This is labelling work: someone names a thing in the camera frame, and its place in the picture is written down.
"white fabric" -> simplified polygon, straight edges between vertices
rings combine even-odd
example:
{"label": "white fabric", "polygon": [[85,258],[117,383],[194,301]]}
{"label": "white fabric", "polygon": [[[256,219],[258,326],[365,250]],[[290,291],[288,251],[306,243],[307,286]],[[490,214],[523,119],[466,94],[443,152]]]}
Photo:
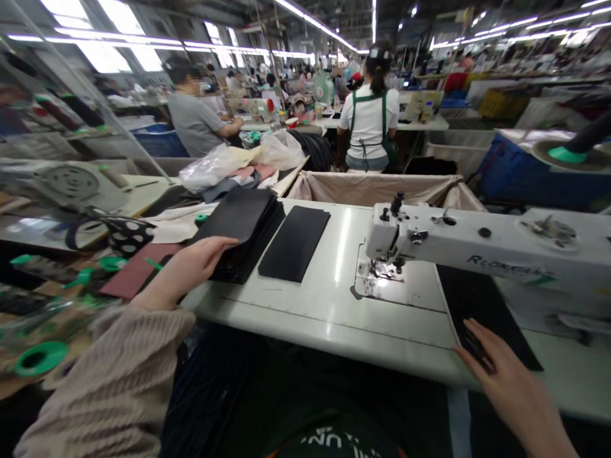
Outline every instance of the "white fabric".
{"label": "white fabric", "polygon": [[[356,91],[357,97],[367,97],[373,95],[370,85],[363,85]],[[352,117],[355,107],[353,106],[353,96],[346,97],[346,103],[342,109],[342,116],[339,118],[339,127],[350,130]],[[399,93],[395,89],[390,89],[386,94],[386,131],[389,128],[396,128],[399,119]],[[365,145],[377,144],[382,142],[382,99],[359,102],[356,107],[355,129],[350,138],[350,148],[348,154],[357,159],[364,159],[363,149],[353,147],[363,140]],[[375,159],[386,156],[386,151],[382,145],[367,146],[367,159]]]}
{"label": "white fabric", "polygon": [[240,86],[240,81],[235,76],[228,76],[225,78],[227,82],[227,89],[229,90],[240,90],[242,86]]}

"black fabric piece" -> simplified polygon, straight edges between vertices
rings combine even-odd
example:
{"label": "black fabric piece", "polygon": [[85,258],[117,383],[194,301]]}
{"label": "black fabric piece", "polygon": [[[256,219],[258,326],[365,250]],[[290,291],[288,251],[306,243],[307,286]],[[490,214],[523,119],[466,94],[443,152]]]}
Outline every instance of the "black fabric piece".
{"label": "black fabric piece", "polygon": [[479,360],[479,355],[467,342],[467,328],[463,323],[465,319],[474,318],[506,341],[523,365],[532,371],[543,370],[490,276],[442,265],[437,265],[437,272],[454,328],[464,348]]}
{"label": "black fabric piece", "polygon": [[456,162],[434,157],[413,158],[405,175],[456,175]]}
{"label": "black fabric piece", "polygon": [[244,284],[283,220],[284,206],[274,192],[235,188],[189,243],[213,235],[238,239],[239,245],[221,257],[211,280]]}
{"label": "black fabric piece", "polygon": [[301,282],[330,216],[322,210],[293,207],[259,264],[259,274]]}
{"label": "black fabric piece", "polygon": [[290,129],[288,133],[299,142],[305,155],[310,156],[310,159],[304,165],[304,170],[328,172],[331,169],[334,154],[327,139],[319,134],[306,134],[295,129]]}

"garment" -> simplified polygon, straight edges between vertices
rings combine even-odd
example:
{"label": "garment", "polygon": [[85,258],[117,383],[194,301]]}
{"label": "garment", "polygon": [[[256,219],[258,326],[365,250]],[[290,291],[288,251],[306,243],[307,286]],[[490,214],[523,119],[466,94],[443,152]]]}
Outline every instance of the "garment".
{"label": "garment", "polygon": [[225,78],[225,81],[227,82],[227,89],[229,90],[239,90],[242,88],[240,81],[235,76],[228,76]]}
{"label": "garment", "polygon": [[475,61],[473,59],[471,59],[470,57],[465,57],[463,60],[460,61],[460,64],[458,64],[458,66],[469,70],[471,67],[473,67],[474,63]]}
{"label": "garment", "polygon": [[[356,91],[357,97],[369,97],[373,95],[370,85],[363,85]],[[353,145],[358,145],[360,140],[363,143],[375,144],[367,148],[367,159],[376,159],[386,156],[386,151],[380,143],[382,143],[382,99],[376,99],[367,102],[359,102],[357,107],[357,116],[355,119],[354,130],[351,131],[350,148],[348,155],[356,159],[364,159],[363,150],[354,148]],[[346,103],[342,109],[341,117],[339,118],[339,127],[344,130],[350,130],[352,118],[354,116],[354,106],[352,96],[346,97]],[[390,89],[386,94],[386,123],[387,131],[391,128],[396,128],[399,117],[399,93],[395,89]]]}
{"label": "garment", "polygon": [[185,310],[135,307],[96,320],[94,344],[21,437],[15,457],[157,456],[176,350],[194,322]]}
{"label": "garment", "polygon": [[208,105],[187,94],[169,94],[167,106],[180,141],[189,156],[204,157],[225,142],[216,135],[225,123]]}

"beige sweater sleeve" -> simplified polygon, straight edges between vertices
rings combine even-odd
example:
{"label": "beige sweater sleeve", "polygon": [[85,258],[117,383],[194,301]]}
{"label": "beige sweater sleeve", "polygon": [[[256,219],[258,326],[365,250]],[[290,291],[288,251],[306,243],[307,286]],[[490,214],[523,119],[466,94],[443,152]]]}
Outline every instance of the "beige sweater sleeve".
{"label": "beige sweater sleeve", "polygon": [[94,344],[40,411],[17,458],[153,457],[191,312],[135,307],[97,320]]}

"pink fabric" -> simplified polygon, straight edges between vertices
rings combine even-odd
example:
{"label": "pink fabric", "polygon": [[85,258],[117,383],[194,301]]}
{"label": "pink fabric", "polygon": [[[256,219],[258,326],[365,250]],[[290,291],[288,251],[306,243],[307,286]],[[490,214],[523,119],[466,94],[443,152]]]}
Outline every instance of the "pink fabric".
{"label": "pink fabric", "polygon": [[255,166],[255,170],[257,172],[259,172],[259,174],[261,175],[261,181],[263,181],[266,178],[271,177],[271,175],[276,173],[276,168],[272,167],[271,165],[256,165]]}
{"label": "pink fabric", "polygon": [[241,169],[237,169],[231,172],[228,176],[240,176],[242,178],[242,181],[244,181],[246,178],[250,177],[250,175],[252,175],[254,171],[255,168],[249,165],[248,167],[242,167]]}

